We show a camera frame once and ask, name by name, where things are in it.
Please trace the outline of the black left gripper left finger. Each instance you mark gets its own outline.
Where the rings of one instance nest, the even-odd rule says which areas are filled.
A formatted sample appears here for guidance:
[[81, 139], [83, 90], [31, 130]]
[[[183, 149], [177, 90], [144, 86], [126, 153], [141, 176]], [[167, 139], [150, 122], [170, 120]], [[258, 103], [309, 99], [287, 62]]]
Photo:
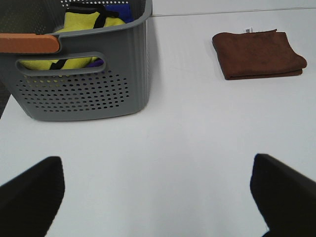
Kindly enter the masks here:
[[47, 157], [0, 187], [0, 235], [44, 237], [60, 208], [65, 180], [60, 157]]

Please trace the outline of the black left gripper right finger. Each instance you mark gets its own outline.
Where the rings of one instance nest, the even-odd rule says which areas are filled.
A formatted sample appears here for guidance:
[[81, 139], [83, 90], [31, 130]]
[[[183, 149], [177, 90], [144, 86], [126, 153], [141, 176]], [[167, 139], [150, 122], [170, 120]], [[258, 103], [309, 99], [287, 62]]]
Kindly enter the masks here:
[[250, 191], [266, 237], [316, 235], [316, 183], [268, 154], [254, 158]]

